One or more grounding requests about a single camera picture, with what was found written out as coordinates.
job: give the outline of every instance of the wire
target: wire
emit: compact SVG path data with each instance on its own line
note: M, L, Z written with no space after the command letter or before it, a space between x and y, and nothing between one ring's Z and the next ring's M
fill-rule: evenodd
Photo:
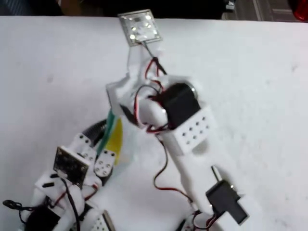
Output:
M143 41L143 42L140 42L140 44L148 51L148 53L149 53L149 55L151 56L153 62L156 63L157 68L158 68L159 70L161 70L161 71L164 73L164 75L166 75L167 72L165 71L165 69L163 68L163 66L159 63L158 58L152 54L152 52L150 51L150 49L149 49L148 45L146 44L146 42Z
M165 131L167 128L168 128L168 123L166 123L165 125L157 128L157 129L152 129L154 126L153 125L150 125L146 132L147 133L158 133L158 132L161 132L161 131Z
M199 230L206 230L206 231L209 231L209 229L212 227L212 225L215 223L215 221L217 220L216 218L216 214L214 213L213 216L211 216L208 220L206 220L205 222L205 227L204 228L201 228L201 227L198 227L194 224L194 220L195 218L201 214L200 210L197 210L195 211L194 215L193 215L193 218L192 218L192 224L193 224L193 231L195 231L196 229L199 229Z
M61 196L59 196L59 198L55 201L54 205L49 205L49 207L55 208L59 204L59 202L64 198L65 195L66 195L66 191L62 193Z
M91 199L91 197L93 197L97 193L98 187L95 184L92 185L92 188L94 188L94 192L92 194L90 194L89 196L86 196L85 201Z
M151 68L153 63L154 63L154 59L152 59L149 62L148 66L147 66L147 68L146 68L146 70L144 72L144 78L145 79L148 79L148 73L149 73L149 70L150 70L150 68ZM156 66L156 76L159 77L158 66ZM161 88L161 90L164 91L164 87L163 87L163 85L161 84L160 81L154 80L154 79L151 79L151 81L154 82L154 83L157 83L159 85L159 87Z
M151 59L151 61L149 62L148 66L146 67L145 72L144 72L144 78L145 79L148 79L148 73L149 73L149 70L150 70L153 63L154 63L154 59Z
M75 206L75 202L73 200L73 197L72 197L71 193L69 192L69 188L67 186L66 181L64 179L62 179L62 178L61 178L61 180L62 180L62 182L63 182L63 184L65 186L68 200L71 203L71 206L72 206L73 211L74 211L74 215L75 215L75 218L76 218L77 231L80 231L80 221L79 221L78 212L77 212L77 209L76 209L76 206Z
M181 191L180 189L171 188L171 187L159 187L159 186L157 186L156 179L163 173L163 171L168 166L168 153L167 153L167 149L166 149L164 143L161 140L158 139L158 141L161 143L161 145L164 148L165 155L166 155L166 162L165 162L165 165L163 166L163 168L161 170L159 170L159 172L154 177L154 180L153 180L154 187L157 188L158 190L162 190L162 191L176 191L176 192L179 192L179 193L181 193L183 196L185 196L188 199L189 203L192 203L193 200L187 194L185 194L183 191Z
M139 106L138 106L138 98L137 97L138 97L138 94L139 94L140 90L142 88L144 88L144 87L152 88L156 92L156 94L159 94L159 91L155 87L153 87L151 85L141 85L138 88L138 90L136 91L135 99L134 99L134 118L135 118L135 121L137 122L137 124L140 123L139 122L139 116L138 116L138 108L139 108Z
M37 208L40 207L39 206L34 206L34 207L23 207L23 205L19 202L15 202L12 200L5 200L2 202L4 206L13 209L13 210L18 210L19 211L19 219L23 224L26 224L26 222L22 219L21 217L21 212L22 211L29 211L29 212L33 212L34 210L36 210Z

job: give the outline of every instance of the green wire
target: green wire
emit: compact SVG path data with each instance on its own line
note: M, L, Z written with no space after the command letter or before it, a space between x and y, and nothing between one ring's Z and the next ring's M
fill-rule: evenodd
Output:
M102 138L100 145L97 148L97 152L96 152L97 156L99 156L101 154L102 150L106 146L106 144L107 144L107 142L110 138L111 132L113 130L115 121L116 121L116 116L110 110L109 113L108 113L108 117L107 117L105 134Z

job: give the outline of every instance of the table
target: table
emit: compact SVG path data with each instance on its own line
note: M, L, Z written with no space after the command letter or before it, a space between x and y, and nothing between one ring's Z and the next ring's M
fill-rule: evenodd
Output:
M308 225L308 25L160 19L169 73L197 78L222 142L271 230ZM27 205L57 145L106 117L105 85L126 72L128 45L116 18L0 17L1 199ZM125 132L134 129L126 124ZM125 137L125 173L94 200L120 231L174 230L189 213L176 192L152 185L164 163L150 135ZM173 163L158 181L179 186ZM18 226L0 207L1 230Z

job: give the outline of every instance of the white plastic bracket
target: white plastic bracket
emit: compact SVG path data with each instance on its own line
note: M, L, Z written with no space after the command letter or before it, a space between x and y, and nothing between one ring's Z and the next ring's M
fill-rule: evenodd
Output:
M104 149L95 163L95 174L99 177L107 177L114 166L115 160L116 154L112 151Z

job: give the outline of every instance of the led panel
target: led panel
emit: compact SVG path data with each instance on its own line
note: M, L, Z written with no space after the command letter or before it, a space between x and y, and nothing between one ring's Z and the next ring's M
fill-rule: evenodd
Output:
M118 17L130 46L136 46L143 41L162 40L150 10L123 13Z

